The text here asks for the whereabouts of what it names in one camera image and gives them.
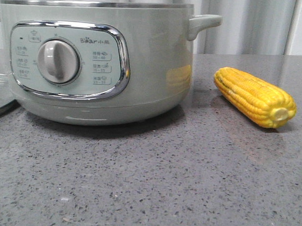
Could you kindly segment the yellow corn cob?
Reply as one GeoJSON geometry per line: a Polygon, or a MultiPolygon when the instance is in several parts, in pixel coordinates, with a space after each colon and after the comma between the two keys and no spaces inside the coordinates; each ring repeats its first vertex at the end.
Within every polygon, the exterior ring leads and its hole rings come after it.
{"type": "Polygon", "coordinates": [[[260,127],[276,129],[296,114],[290,94],[250,73],[224,67],[213,81],[231,104],[260,127]]]}

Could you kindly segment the glass lid with steel rim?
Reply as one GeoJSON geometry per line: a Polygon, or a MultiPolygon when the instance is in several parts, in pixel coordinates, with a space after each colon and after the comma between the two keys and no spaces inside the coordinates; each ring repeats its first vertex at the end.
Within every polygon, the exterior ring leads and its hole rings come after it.
{"type": "Polygon", "coordinates": [[[0,116],[18,105],[18,102],[10,91],[8,76],[0,73],[0,116]]]}

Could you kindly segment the pale green electric cooking pot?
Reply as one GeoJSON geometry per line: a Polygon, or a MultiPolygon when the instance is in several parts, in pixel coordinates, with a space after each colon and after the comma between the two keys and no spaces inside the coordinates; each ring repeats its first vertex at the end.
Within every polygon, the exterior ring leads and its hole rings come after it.
{"type": "Polygon", "coordinates": [[[171,110],[192,80],[193,41],[220,15],[192,4],[1,0],[10,89],[55,122],[117,125],[171,110]]]}

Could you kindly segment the white pleated curtain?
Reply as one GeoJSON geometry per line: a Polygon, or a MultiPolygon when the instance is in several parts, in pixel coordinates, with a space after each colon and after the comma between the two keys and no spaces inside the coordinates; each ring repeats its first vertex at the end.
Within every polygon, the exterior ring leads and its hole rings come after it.
{"type": "Polygon", "coordinates": [[[196,54],[283,54],[302,56],[302,0],[77,1],[191,3],[194,5],[196,15],[217,14],[223,17],[221,26],[198,34],[194,42],[194,52],[196,54]]]}

